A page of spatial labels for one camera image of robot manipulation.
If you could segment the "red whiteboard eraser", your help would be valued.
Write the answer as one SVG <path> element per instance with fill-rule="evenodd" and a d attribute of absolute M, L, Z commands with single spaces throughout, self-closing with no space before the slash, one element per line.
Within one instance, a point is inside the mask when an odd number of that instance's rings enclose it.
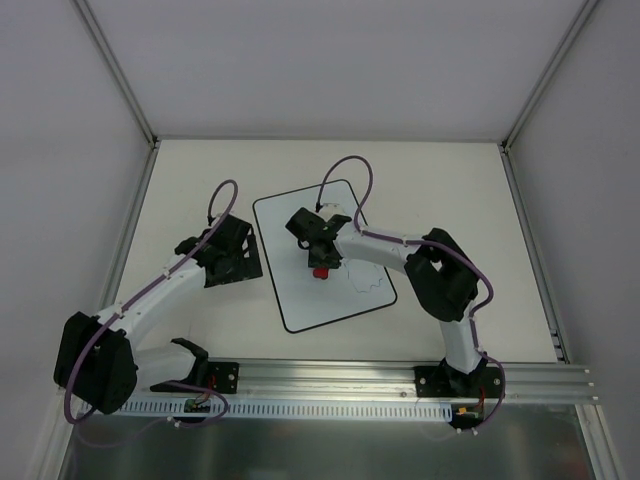
<path fill-rule="evenodd" d="M 329 269 L 328 268 L 315 268 L 312 271 L 312 275 L 316 279 L 327 280 L 329 278 Z"/>

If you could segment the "white whiteboard black rim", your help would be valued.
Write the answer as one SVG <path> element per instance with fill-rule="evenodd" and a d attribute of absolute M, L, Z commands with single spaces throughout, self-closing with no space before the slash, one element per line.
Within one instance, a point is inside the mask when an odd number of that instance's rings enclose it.
<path fill-rule="evenodd" d="M 299 208 L 313 209 L 318 195 L 339 204 L 348 215 L 356 210 L 355 192 L 344 179 L 330 181 L 324 189 L 313 185 L 253 203 L 283 325 L 290 333 L 380 310 L 397 301 L 388 271 L 378 265 L 348 261 L 326 279 L 313 276 L 307 253 L 298 248 L 285 224 Z"/>

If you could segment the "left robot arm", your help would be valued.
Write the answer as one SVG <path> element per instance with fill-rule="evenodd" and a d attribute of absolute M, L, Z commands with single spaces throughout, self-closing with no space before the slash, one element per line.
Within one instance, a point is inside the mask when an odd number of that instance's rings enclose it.
<path fill-rule="evenodd" d="M 142 340 L 173 307 L 204 289 L 263 274 L 251 223 L 227 216 L 183 240 L 162 274 L 138 296 L 65 323 L 53 372 L 55 384 L 93 409 L 111 414 L 142 389 L 196 391 L 213 385 L 208 352 L 185 338 L 142 349 Z"/>

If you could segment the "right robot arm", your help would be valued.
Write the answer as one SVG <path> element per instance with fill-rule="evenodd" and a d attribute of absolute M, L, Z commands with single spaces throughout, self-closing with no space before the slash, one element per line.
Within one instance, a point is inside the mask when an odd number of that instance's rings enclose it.
<path fill-rule="evenodd" d="M 483 277 L 446 231 L 434 228 L 422 238 L 407 238 L 357 227 L 340 214 L 290 219 L 286 229 L 309 252 L 311 268 L 337 269 L 359 260 L 406 275 L 422 309 L 440 322 L 445 344 L 445 357 L 428 382 L 456 397 L 479 393 L 487 360 L 472 316 Z"/>

